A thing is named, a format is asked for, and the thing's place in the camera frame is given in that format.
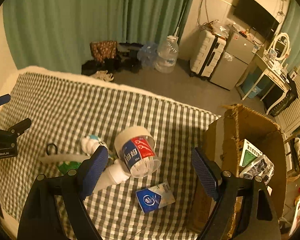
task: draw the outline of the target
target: screw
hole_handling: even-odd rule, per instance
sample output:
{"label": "screw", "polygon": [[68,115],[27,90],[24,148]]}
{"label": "screw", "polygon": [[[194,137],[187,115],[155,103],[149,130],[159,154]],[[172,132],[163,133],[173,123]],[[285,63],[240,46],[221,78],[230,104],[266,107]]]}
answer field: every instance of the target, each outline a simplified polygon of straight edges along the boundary
{"label": "screw", "polygon": [[225,177],[230,177],[231,176],[231,172],[230,171],[223,171],[223,176]]}
{"label": "screw", "polygon": [[262,178],[260,176],[255,176],[254,179],[257,181],[257,182],[261,182],[262,181]]}
{"label": "screw", "polygon": [[73,176],[73,175],[75,175],[76,173],[77,173],[77,171],[76,171],[76,170],[73,170],[73,169],[68,171],[68,175],[69,175],[69,176]]}
{"label": "screw", "polygon": [[37,176],[37,180],[43,180],[44,179],[44,175],[43,174],[39,174],[38,176]]}

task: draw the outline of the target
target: power cord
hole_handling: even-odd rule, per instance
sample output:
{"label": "power cord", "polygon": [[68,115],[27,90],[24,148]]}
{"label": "power cord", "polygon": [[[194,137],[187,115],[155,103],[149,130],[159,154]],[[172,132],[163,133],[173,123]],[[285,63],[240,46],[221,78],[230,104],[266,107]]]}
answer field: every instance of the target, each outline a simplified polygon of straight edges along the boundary
{"label": "power cord", "polygon": [[286,16],[283,12],[283,1],[280,1],[280,8],[279,8],[279,11],[277,12],[277,15],[279,15],[281,18],[281,20],[279,22],[279,24],[281,24],[284,20],[284,17]]}
{"label": "power cord", "polygon": [[213,23],[213,21],[209,21],[209,16],[208,16],[208,10],[207,10],[207,0],[204,0],[204,7],[206,10],[206,16],[207,16],[207,21],[204,24],[200,24],[200,18],[201,18],[201,8],[202,8],[202,3],[203,0],[200,0],[199,2],[199,7],[198,7],[198,18],[197,18],[197,25],[201,30],[208,30],[208,31],[212,31],[212,27],[211,24]]}
{"label": "power cord", "polygon": [[259,47],[259,46],[261,47],[263,44],[265,44],[266,38],[265,38],[265,41],[264,41],[263,43],[256,42],[255,40],[253,40],[252,42],[253,42],[254,44],[256,44],[258,47]]}

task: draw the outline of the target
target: mini fridge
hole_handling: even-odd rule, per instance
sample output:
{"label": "mini fridge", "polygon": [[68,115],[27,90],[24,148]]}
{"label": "mini fridge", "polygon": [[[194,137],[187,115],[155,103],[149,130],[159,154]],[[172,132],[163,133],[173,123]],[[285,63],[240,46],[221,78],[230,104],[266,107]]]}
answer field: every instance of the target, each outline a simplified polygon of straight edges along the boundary
{"label": "mini fridge", "polygon": [[233,32],[227,40],[210,82],[228,90],[234,88],[254,56],[254,47],[255,45],[247,38]]}

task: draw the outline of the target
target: plastic bottle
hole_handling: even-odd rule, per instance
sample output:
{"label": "plastic bottle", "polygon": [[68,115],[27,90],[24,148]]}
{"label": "plastic bottle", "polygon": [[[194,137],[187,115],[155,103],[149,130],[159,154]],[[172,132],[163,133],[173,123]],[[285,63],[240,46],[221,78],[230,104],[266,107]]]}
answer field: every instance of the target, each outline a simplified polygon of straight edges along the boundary
{"label": "plastic bottle", "polygon": [[111,185],[118,185],[122,182],[125,182],[131,176],[125,163],[119,159],[114,161],[114,164],[107,167],[102,173],[101,176],[93,190],[94,193],[97,193],[99,190],[105,189]]}
{"label": "plastic bottle", "polygon": [[157,59],[158,44],[148,41],[137,54],[137,59],[141,61],[142,67],[154,68]]}
{"label": "plastic bottle", "polygon": [[178,58],[179,47],[177,37],[168,36],[158,47],[158,57],[154,64],[156,70],[163,73],[171,73]]}
{"label": "plastic bottle", "polygon": [[108,146],[106,145],[106,143],[103,141],[102,138],[94,134],[91,134],[81,139],[82,151],[86,153],[88,156],[91,156],[100,145],[105,146],[108,149],[109,158],[115,160],[116,154],[113,154],[109,150]]}

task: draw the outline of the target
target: green curtain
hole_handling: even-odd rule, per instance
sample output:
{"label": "green curtain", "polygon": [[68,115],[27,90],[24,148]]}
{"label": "green curtain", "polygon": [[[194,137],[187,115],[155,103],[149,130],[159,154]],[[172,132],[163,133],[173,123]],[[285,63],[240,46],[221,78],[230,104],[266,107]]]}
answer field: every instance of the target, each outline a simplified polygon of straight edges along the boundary
{"label": "green curtain", "polygon": [[288,70],[294,66],[300,66],[300,6],[296,0],[290,0],[287,16],[281,28],[281,32],[289,35],[291,52],[285,63]]}
{"label": "green curtain", "polygon": [[81,73],[91,41],[155,41],[182,34],[192,0],[5,0],[4,28],[18,69]]}

